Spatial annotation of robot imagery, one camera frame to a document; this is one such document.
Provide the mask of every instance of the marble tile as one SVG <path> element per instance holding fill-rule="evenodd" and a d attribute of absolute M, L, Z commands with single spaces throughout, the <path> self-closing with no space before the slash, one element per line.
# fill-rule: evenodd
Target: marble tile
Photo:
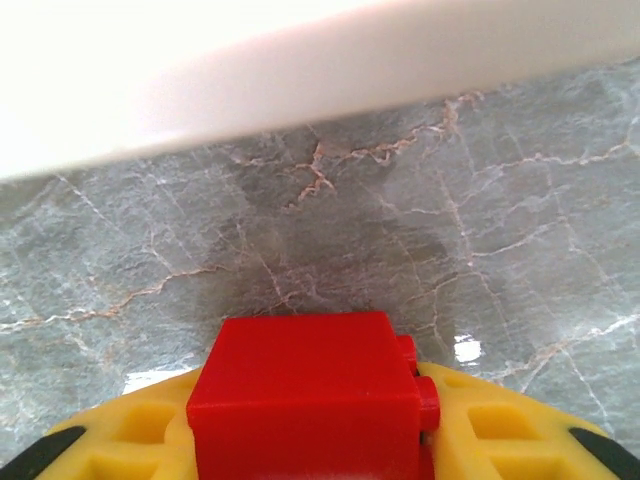
<path fill-rule="evenodd" d="M 0 463 L 225 317 L 371 309 L 638 455 L 639 153 L 636 60 L 0 185 Z"/>

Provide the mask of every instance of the red plastic block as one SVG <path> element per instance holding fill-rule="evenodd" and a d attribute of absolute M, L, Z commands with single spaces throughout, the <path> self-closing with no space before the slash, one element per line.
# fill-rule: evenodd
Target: red plastic block
<path fill-rule="evenodd" d="M 439 406 L 409 340 L 383 313 L 227 320 L 187 403 L 199 479 L 418 479 Z"/>

